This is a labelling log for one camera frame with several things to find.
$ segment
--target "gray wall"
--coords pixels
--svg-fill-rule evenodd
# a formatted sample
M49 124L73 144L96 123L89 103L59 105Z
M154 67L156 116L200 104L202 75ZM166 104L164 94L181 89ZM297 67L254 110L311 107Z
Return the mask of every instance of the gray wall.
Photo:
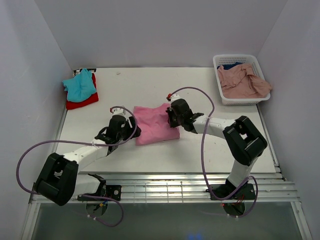
M258 60L274 90L262 113L284 176L320 239L320 2L289 0Z
M19 238L30 195L16 182L16 165L31 145L52 139L64 107L61 80L71 69L34 0L0 1L0 239ZM49 146L22 164L31 188Z
M72 69L257 55L287 0L35 0Z

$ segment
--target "white table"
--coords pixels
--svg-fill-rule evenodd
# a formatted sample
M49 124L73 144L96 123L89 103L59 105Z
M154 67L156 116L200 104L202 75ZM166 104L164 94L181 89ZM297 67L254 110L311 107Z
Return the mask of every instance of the white table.
M60 139L91 142L100 129L109 124L112 106L155 108L166 103L174 90L193 86L204 90L215 103L214 117L237 119L247 116L265 136L256 106L223 106L213 68L98 68L96 85L99 101L69 110ZM179 92L194 113L211 111L211 104L202 93L187 89ZM135 140L120 146L108 157L97 160L83 172L90 173L201 173L201 134L180 129L180 139L136 146ZM57 153L74 151L79 145L60 143ZM225 140L206 136L205 165L208 173L230 173L234 158ZM274 173L272 154L267 148L252 169L252 173Z

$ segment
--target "pink cloth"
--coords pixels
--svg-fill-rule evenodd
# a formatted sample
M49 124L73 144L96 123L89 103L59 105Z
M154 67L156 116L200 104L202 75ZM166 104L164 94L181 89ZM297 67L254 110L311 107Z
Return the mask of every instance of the pink cloth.
M254 75L251 64L245 63L224 70L224 66L218 68L223 96L228 99L259 99L265 98L271 85Z
M171 128L166 113L169 103L164 103L156 108L135 106L133 114L141 129L141 135L136 138L135 145L157 143L165 140L179 139L179 128Z

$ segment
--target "plastic basket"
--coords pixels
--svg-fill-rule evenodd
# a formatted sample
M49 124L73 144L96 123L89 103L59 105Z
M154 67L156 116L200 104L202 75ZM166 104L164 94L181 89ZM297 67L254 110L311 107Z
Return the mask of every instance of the plastic basket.
M252 55L246 55L246 54L221 54L221 55L215 55L213 57L213 66L214 66L214 72L216 81L218 84L220 96L222 99L223 105L256 105L257 103L261 101L266 101L270 98L270 93L265 98L226 98L223 95L221 84L218 76L218 70L217 67L220 65L225 64L234 64L236 62L242 63L242 64L251 64L252 69L254 72L254 75L258 76L259 78L265 80L265 77L261 71L261 68L259 66L258 60L255 56Z

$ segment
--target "fabric pile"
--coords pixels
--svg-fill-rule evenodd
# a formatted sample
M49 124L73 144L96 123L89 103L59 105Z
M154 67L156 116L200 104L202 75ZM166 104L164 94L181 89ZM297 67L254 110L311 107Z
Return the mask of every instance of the fabric pile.
M66 109L72 110L99 101L96 76L86 68L74 78L62 81L66 96Z
M141 135L136 138L135 145L146 145L166 140L179 139L179 128L171 128L168 124L167 108L169 103L164 103L156 108L135 106L133 114L141 129Z
M267 81L254 74L249 63L221 65L217 72L223 95L228 99L265 98L272 90Z

